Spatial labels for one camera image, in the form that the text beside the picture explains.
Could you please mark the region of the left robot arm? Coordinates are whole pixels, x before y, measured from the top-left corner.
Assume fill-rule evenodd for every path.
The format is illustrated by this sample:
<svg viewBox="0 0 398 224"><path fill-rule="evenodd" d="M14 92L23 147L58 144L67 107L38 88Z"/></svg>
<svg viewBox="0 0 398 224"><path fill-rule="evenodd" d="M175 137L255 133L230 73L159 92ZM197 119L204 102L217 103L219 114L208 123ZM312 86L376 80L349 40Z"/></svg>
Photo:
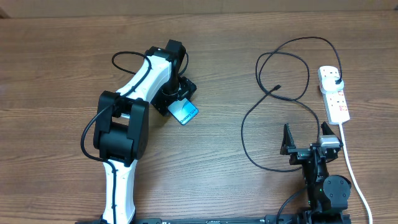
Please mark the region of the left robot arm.
<svg viewBox="0 0 398 224"><path fill-rule="evenodd" d="M149 107L172 115L182 126L199 112L190 101L196 85L183 73L188 54L183 44L169 40L165 48L151 47L141 54L142 67L115 92L99 97L94 127L96 158L104 165L106 205L99 223L135 223L134 177L137 162L149 140Z"/></svg>

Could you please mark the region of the Galaxy S24+ smartphone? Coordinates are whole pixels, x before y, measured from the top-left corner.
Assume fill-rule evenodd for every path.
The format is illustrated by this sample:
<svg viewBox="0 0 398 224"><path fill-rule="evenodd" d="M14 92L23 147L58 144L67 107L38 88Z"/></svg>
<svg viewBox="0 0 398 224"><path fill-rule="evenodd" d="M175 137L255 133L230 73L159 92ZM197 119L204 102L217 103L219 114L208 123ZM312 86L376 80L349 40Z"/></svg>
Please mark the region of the Galaxy S24+ smartphone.
<svg viewBox="0 0 398 224"><path fill-rule="evenodd" d="M185 126L199 112L198 108L186 98L174 101L168 106L168 110L182 126Z"/></svg>

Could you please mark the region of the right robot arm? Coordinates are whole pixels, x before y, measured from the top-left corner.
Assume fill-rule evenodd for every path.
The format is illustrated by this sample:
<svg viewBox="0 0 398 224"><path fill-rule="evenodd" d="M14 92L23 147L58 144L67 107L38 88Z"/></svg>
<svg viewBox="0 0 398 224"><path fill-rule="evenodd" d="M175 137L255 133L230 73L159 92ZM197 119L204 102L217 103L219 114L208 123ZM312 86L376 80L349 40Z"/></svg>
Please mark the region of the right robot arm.
<svg viewBox="0 0 398 224"><path fill-rule="evenodd" d="M338 158L343 142L326 122L321 125L322 134L308 148L297 148L288 124L284 125L284 137L280 153L289 155L291 165L303 169L305 187L284 202L276 215L277 223L350 223L349 215L343 214L348 208L351 182L342 175L330 175L327 164ZM306 191L307 208L296 214L282 215L282 209L297 195Z"/></svg>

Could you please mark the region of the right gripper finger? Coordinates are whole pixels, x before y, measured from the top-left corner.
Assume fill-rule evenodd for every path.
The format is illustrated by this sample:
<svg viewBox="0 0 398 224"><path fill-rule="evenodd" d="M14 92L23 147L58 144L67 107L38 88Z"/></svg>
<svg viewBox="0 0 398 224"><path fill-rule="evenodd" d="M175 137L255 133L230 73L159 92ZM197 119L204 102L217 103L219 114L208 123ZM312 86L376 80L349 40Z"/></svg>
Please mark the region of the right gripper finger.
<svg viewBox="0 0 398 224"><path fill-rule="evenodd" d="M329 127L328 123L326 121L324 121L321 124L321 129L322 129L322 134L324 136L326 135L335 135L334 132L331 130L331 128Z"/></svg>
<svg viewBox="0 0 398 224"><path fill-rule="evenodd" d="M282 144L280 148L281 155L290 155L296 150L294 139L292 133L290 132L289 124L284 124L284 135L282 139Z"/></svg>

